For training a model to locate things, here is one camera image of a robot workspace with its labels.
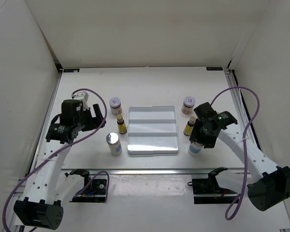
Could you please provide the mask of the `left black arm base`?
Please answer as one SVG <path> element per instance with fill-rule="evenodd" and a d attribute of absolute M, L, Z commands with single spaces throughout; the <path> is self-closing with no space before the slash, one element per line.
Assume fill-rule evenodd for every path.
<path fill-rule="evenodd" d="M 84 179 L 84 190 L 77 193 L 72 203 L 106 203 L 108 199 L 108 190 L 110 176 L 107 171 L 100 171 L 93 176 L 89 170 L 75 169 L 69 175 L 79 175 Z"/>

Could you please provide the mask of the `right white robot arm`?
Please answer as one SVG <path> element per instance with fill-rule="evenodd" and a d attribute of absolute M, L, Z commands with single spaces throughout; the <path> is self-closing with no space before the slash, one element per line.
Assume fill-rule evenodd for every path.
<path fill-rule="evenodd" d="M 216 168 L 208 173 L 206 179 L 193 179 L 196 195 L 243 194 L 260 211 L 290 197 L 290 167 L 280 167 L 249 141 L 231 113 L 217 113 L 208 102 L 196 107 L 194 112 L 197 119 L 189 138 L 189 153 L 197 155 L 203 148 L 214 148 L 216 141 L 221 140 L 244 164 L 245 172 L 251 175 L 246 179 L 227 168 Z"/>

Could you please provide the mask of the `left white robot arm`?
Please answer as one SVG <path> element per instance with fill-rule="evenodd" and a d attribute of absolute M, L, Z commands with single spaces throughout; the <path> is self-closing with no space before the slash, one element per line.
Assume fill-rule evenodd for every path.
<path fill-rule="evenodd" d="M 84 97 L 63 101 L 61 113 L 52 119 L 46 134 L 44 160 L 28 175 L 35 176 L 28 193 L 14 203 L 14 212 L 25 226 L 56 230 L 65 203 L 91 191 L 94 178 L 86 169 L 67 173 L 67 182 L 59 187 L 57 182 L 78 134 L 93 135 L 105 123 L 98 104 L 89 107 Z"/>

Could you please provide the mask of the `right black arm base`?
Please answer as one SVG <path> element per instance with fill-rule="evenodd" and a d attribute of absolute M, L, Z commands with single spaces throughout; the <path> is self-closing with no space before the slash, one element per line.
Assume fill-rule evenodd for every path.
<path fill-rule="evenodd" d="M 237 197 L 236 192 L 221 188 L 216 180 L 218 174 L 227 170 L 219 167 L 210 171 L 206 178 L 192 178 L 187 183 L 192 187 L 194 204 L 230 204 Z"/>

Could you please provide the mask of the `white silver-cap bottle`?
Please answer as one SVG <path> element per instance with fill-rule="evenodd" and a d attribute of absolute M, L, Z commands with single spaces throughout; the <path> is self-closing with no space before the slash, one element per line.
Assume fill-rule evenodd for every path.
<path fill-rule="evenodd" d="M 106 142 L 112 155 L 117 156 L 122 153 L 122 146 L 118 134 L 114 132 L 107 134 Z"/>
<path fill-rule="evenodd" d="M 196 156 L 200 153 L 200 151 L 204 148 L 203 144 L 193 142 L 188 147 L 188 153 L 192 156 Z"/>

